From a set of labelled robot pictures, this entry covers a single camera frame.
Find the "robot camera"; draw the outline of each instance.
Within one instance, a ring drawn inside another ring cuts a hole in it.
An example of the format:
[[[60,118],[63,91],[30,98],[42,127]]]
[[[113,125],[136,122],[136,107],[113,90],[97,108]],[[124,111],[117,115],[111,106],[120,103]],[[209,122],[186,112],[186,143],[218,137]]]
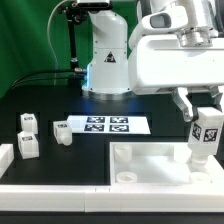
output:
[[[79,8],[87,10],[109,10],[112,8],[110,0],[77,0]]]

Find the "green backdrop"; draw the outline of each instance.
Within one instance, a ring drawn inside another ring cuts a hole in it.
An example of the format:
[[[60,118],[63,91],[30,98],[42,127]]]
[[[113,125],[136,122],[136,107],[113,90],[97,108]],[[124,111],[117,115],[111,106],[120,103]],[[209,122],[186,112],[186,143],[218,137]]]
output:
[[[31,72],[54,69],[46,31],[49,16],[59,2],[61,0],[1,0],[0,97],[15,79]],[[128,22],[130,35],[136,24],[134,1],[114,2],[113,5],[113,11]],[[80,66],[86,67],[92,58],[91,22],[88,20],[81,26],[76,26],[75,30]],[[65,15],[56,13],[53,17],[51,40],[59,68],[69,68],[70,48]],[[39,84],[53,84],[53,81]]]

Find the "black sticker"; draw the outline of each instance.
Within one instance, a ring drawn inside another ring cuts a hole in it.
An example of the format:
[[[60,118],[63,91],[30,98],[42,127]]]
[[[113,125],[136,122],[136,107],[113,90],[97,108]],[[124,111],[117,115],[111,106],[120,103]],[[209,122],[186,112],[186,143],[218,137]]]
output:
[[[24,142],[33,140],[32,136],[23,137],[22,140]]]
[[[84,131],[103,132],[104,131],[104,125],[102,125],[102,124],[87,124],[85,126]]]
[[[218,134],[218,129],[206,129],[204,142],[215,142]]]
[[[110,123],[117,123],[117,124],[126,123],[127,124],[128,118],[127,117],[111,117]]]
[[[105,117],[88,117],[87,123],[105,123]]]
[[[192,135],[197,139],[200,140],[201,137],[201,127],[199,125],[197,125],[196,123],[194,123],[194,127],[193,127],[193,131],[192,131]]]
[[[24,117],[24,120],[25,120],[25,121],[32,121],[33,118],[32,118],[32,117]]]
[[[128,125],[110,125],[110,132],[129,132]]]
[[[67,124],[59,124],[58,127],[59,128],[67,128],[68,126],[67,126]]]
[[[116,60],[112,54],[112,52],[110,52],[108,54],[108,56],[106,57],[105,61],[104,62],[109,62],[109,63],[116,63]]]

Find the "white foam block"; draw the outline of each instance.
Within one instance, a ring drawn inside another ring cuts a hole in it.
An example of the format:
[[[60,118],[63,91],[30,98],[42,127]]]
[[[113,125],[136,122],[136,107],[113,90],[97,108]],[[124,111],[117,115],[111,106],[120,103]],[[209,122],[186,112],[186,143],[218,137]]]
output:
[[[20,119],[23,131],[38,134],[37,119],[34,114],[22,114]]]
[[[14,159],[13,145],[2,144],[0,146],[0,178]]]
[[[39,157],[39,144],[32,132],[20,132],[18,144],[23,159]]]

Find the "cable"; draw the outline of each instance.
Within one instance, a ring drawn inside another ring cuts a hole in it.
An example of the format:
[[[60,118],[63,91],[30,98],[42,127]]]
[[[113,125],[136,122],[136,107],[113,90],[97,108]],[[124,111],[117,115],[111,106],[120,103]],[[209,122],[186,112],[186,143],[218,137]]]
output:
[[[23,81],[20,81],[20,82],[17,82],[15,84],[13,84],[5,93],[5,96],[11,92],[16,86],[18,85],[21,85],[23,83],[26,83],[26,82],[35,82],[35,81],[46,81],[46,80],[55,80],[55,79],[68,79],[69,77],[60,77],[60,78],[38,78],[38,79],[28,79],[28,80],[23,80]]]
[[[50,17],[49,17],[49,19],[48,19],[48,24],[47,24],[47,40],[48,40],[48,45],[49,45],[49,47],[50,47],[50,49],[51,49],[51,52],[52,52],[52,54],[53,54],[53,57],[54,57],[54,61],[55,61],[55,70],[56,70],[56,71],[58,70],[58,59],[57,59],[56,53],[55,53],[55,51],[54,51],[53,45],[52,45],[52,43],[51,43],[51,35],[50,35],[51,22],[52,22],[52,18],[53,18],[53,16],[54,16],[55,12],[57,11],[58,7],[59,7],[60,5],[62,5],[63,3],[65,3],[65,2],[72,2],[72,1],[74,1],[74,0],[63,0],[63,1],[61,1],[59,4],[57,4],[57,5],[55,6],[55,8],[53,9],[53,11],[51,12],[51,15],[50,15]],[[57,77],[57,73],[55,73],[55,76],[54,76],[54,77],[55,77],[54,85],[56,85],[56,77]]]
[[[218,31],[223,33],[224,27],[222,24],[222,17],[221,17],[221,12],[220,12],[220,2],[219,0],[215,0],[215,7],[216,7],[216,22],[218,26]]]
[[[59,70],[43,70],[43,71],[38,71],[38,72],[34,72],[28,75],[25,75],[19,79],[17,79],[16,81],[13,82],[12,85],[16,84],[17,82],[20,82],[28,77],[34,76],[34,75],[41,75],[41,74],[47,74],[47,73],[67,73],[67,72],[74,72],[73,69],[59,69]]]

